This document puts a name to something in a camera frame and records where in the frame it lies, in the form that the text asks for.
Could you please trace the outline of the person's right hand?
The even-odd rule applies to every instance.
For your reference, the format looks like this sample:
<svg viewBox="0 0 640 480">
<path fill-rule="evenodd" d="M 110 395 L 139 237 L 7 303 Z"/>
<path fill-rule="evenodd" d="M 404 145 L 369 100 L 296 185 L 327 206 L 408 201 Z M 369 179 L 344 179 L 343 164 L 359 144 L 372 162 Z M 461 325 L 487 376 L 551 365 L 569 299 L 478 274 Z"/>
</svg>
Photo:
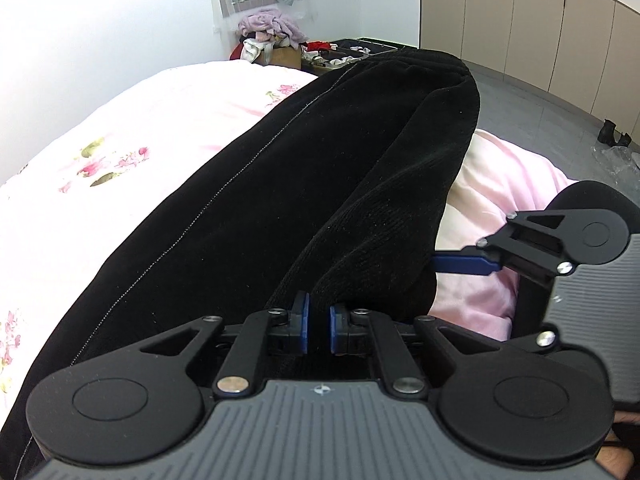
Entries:
<svg viewBox="0 0 640 480">
<path fill-rule="evenodd" d="M 629 428 L 639 427 L 639 414 L 631 412 L 616 412 L 614 422 Z M 626 447 L 614 430 L 606 437 L 605 445 L 600 448 L 597 462 L 616 479 L 625 479 L 634 466 L 634 453 Z"/>
</svg>

